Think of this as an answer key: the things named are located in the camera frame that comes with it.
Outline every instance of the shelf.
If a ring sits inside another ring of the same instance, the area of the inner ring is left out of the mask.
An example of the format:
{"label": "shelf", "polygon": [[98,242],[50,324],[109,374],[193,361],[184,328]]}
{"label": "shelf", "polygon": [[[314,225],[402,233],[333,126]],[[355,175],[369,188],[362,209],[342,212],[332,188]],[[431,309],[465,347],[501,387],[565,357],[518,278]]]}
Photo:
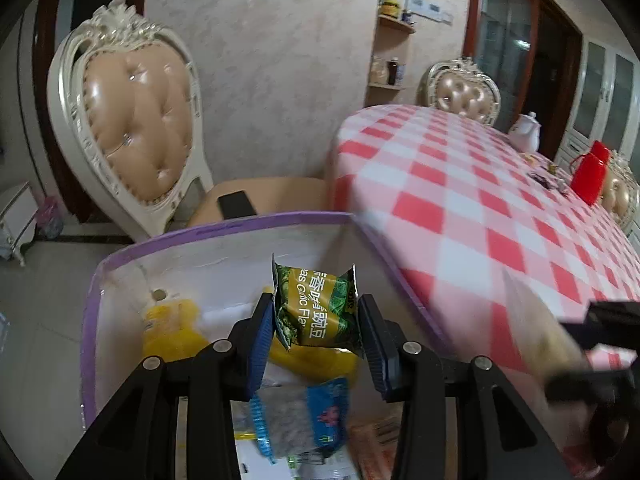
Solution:
{"label": "shelf", "polygon": [[413,34],[415,32],[415,29],[411,25],[405,22],[402,22],[400,20],[396,20],[391,16],[385,16],[384,14],[378,15],[378,22],[380,23],[380,25],[383,25],[383,27],[394,28],[395,30],[402,30],[407,34]]}
{"label": "shelf", "polygon": [[396,86],[396,85],[381,85],[380,83],[369,83],[369,86],[372,88],[384,88],[385,90],[395,90],[396,92],[398,90],[402,90],[401,86]]}

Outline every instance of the chair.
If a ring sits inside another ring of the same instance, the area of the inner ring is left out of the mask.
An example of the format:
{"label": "chair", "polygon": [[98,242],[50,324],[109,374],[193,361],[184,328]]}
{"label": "chair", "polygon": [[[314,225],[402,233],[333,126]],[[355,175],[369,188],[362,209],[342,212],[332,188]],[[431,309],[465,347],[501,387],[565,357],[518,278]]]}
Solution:
{"label": "chair", "polygon": [[422,104],[492,126],[500,113],[500,91],[471,58],[436,63],[422,78]]}
{"label": "chair", "polygon": [[640,205],[640,190],[627,161],[612,150],[600,193],[601,204],[628,235]]}
{"label": "chair", "polygon": [[136,241],[165,231],[194,182],[204,199],[189,225],[222,220],[216,200],[237,190],[258,214],[326,208],[324,181],[316,178],[214,186],[193,58],[177,34],[125,0],[100,7],[66,37],[49,69],[47,103],[69,167]]}

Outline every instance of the plastic bin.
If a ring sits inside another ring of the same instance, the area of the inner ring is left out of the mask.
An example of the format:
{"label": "plastic bin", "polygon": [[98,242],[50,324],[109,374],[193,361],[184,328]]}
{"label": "plastic bin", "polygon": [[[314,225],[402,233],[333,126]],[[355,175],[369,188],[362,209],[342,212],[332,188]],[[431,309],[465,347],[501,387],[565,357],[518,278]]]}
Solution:
{"label": "plastic bin", "polygon": [[[195,301],[204,335],[210,341],[225,338],[271,285],[272,253],[279,263],[332,274],[354,263],[358,292],[373,294],[386,319],[398,322],[408,338],[451,354],[380,240],[351,214],[297,212],[199,226],[129,246],[98,266],[82,323],[86,424],[142,360],[143,312],[154,303],[153,291]],[[286,382],[286,376],[286,370],[268,364],[265,377]],[[388,409],[361,361],[351,390],[352,419],[380,418]]]}

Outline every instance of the black phone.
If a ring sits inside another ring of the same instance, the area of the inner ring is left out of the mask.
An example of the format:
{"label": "black phone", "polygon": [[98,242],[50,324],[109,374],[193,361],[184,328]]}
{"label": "black phone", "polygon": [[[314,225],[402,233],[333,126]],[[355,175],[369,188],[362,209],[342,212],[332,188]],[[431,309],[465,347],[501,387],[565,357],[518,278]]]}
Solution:
{"label": "black phone", "polygon": [[219,196],[218,205],[225,220],[257,215],[254,206],[244,191],[235,191]]}

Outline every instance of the dining table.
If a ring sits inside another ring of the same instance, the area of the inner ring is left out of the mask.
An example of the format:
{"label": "dining table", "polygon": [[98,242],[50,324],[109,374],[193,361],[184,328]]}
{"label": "dining table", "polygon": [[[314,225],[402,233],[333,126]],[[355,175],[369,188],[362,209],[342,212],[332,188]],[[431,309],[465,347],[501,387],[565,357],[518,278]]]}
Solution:
{"label": "dining table", "polygon": [[[610,213],[571,189],[545,189],[530,176],[532,160],[549,164],[463,116],[413,105],[364,108],[337,134],[332,202],[385,243],[458,358],[485,355],[500,367],[578,474],[588,467],[590,411],[546,402],[514,344],[504,273],[557,319],[579,322],[591,300],[640,299],[640,259]],[[597,348],[590,361],[617,368],[632,357]]]}

